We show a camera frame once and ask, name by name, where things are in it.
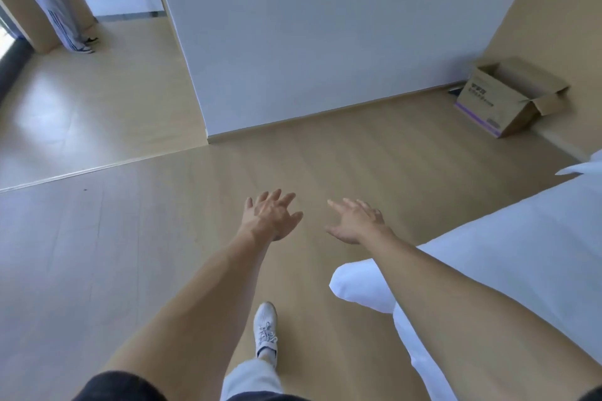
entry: shoelace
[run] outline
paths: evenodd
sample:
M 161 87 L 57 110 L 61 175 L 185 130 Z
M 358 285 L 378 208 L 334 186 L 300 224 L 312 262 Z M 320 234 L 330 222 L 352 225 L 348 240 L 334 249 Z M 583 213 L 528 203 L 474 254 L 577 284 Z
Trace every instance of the shoelace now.
M 278 338 L 272 331 L 272 324 L 270 322 L 266 322 L 266 326 L 260 325 L 260 343 L 275 343 L 278 341 Z

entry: wooden floor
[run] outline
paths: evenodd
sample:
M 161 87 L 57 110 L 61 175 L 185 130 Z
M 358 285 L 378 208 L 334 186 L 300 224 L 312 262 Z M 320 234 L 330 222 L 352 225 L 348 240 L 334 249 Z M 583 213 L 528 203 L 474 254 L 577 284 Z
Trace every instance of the wooden floor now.
M 35 55 L 0 102 L 0 190 L 207 144 L 169 20 L 95 29 L 93 55 Z
M 0 194 L 0 398 L 68 399 L 230 239 L 247 195 L 282 187 L 305 219 L 270 248 L 255 305 L 278 309 L 287 391 L 427 399 L 391 316 L 330 292 L 336 267 L 368 255 L 322 230 L 326 199 L 361 197 L 418 244 L 574 162 L 532 133 L 493 139 L 451 101 L 402 98 Z M 253 345 L 249 323 L 232 365 Z

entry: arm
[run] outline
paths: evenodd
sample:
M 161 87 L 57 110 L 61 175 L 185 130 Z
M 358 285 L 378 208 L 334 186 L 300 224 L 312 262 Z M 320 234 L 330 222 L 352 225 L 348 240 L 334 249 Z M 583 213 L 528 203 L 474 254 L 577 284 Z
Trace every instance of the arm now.
M 370 251 L 458 399 L 576 401 L 602 384 L 602 367 L 561 332 L 397 238 L 380 211 L 329 204 L 341 225 L 326 230 Z
M 222 381 L 251 310 L 257 276 L 273 240 L 288 235 L 303 213 L 290 215 L 295 194 L 280 190 L 245 204 L 228 247 L 215 253 L 103 371 L 137 374 L 169 400 L 218 400 Z

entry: forearm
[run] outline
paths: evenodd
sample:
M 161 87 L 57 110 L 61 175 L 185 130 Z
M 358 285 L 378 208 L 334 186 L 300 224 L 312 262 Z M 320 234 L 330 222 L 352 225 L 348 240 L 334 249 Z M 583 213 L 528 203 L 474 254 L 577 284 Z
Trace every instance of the forearm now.
M 266 231 L 241 230 L 116 352 L 105 370 L 138 374 L 173 401 L 218 399 L 272 238 Z
M 598 364 L 537 315 L 378 228 L 361 243 L 460 399 L 576 400 L 602 383 Z

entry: hand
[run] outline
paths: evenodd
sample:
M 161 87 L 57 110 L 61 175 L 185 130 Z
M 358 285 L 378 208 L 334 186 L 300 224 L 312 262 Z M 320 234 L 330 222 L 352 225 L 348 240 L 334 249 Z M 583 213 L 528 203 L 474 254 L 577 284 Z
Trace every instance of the hand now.
M 269 192 L 263 192 L 255 199 L 255 204 L 253 204 L 253 199 L 249 197 L 245 203 L 243 222 L 240 225 L 241 230 L 250 228 L 270 232 L 273 241 L 281 240 L 293 231 L 303 219 L 303 213 L 298 211 L 290 215 L 287 208 L 296 197 L 296 194 L 287 193 L 280 198 L 281 193 L 281 189 L 275 190 L 271 195 L 269 195 Z
M 370 207 L 362 200 L 343 198 L 343 203 L 328 200 L 328 205 L 341 215 L 341 224 L 337 227 L 326 226 L 326 231 L 335 238 L 348 244 L 359 244 L 366 233 L 378 228 L 387 228 L 379 210 Z

